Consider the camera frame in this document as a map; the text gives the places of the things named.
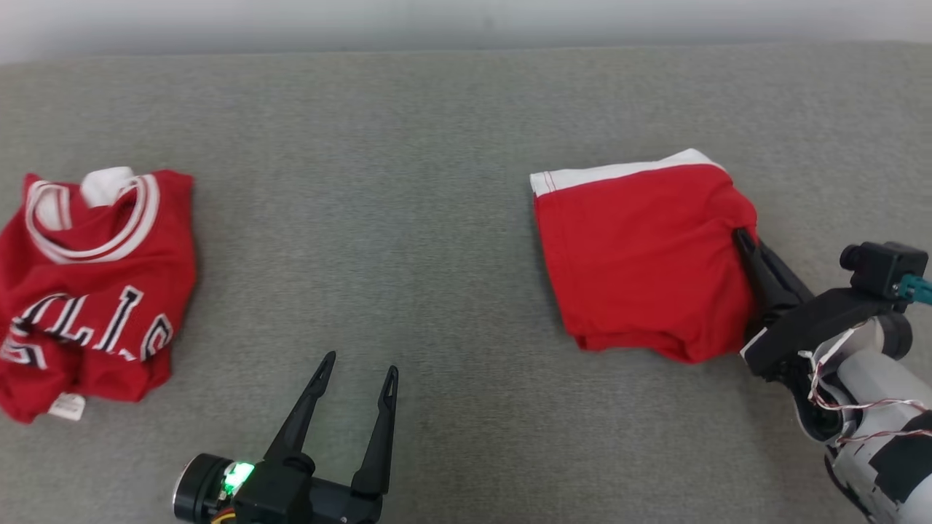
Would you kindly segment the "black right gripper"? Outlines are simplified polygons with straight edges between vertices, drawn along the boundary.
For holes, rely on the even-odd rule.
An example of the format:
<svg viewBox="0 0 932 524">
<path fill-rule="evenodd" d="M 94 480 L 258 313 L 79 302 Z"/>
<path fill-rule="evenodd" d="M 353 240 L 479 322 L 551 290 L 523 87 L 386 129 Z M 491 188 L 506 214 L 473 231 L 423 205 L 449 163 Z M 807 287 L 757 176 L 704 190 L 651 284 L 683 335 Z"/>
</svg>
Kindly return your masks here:
<svg viewBox="0 0 932 524">
<path fill-rule="evenodd" d="M 798 352 L 812 351 L 873 317 L 882 318 L 883 335 L 888 339 L 882 342 L 883 354 L 900 360 L 911 351 L 912 326 L 904 316 L 911 301 L 879 298 L 853 288 L 835 288 L 815 297 L 798 275 L 748 229 L 733 230 L 732 241 L 754 295 L 756 312 L 751 324 L 771 325 L 743 354 L 752 375 L 775 381 L 783 362 L 795 358 Z M 778 319 L 783 309 L 792 311 Z"/>
</svg>

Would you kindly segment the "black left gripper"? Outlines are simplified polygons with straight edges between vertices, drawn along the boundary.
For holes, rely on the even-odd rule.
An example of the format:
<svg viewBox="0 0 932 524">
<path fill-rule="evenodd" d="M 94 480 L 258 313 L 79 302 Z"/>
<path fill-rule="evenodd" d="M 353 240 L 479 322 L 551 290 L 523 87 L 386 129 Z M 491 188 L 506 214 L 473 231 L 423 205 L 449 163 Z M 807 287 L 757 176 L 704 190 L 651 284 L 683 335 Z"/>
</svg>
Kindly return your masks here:
<svg viewBox="0 0 932 524">
<path fill-rule="evenodd" d="M 390 489 L 399 372 L 387 369 L 377 419 L 352 484 L 321 480 L 303 452 L 317 401 L 326 391 L 336 352 L 324 355 L 259 464 L 201 453 L 173 490 L 173 514 L 186 523 L 376 523 Z"/>
</svg>

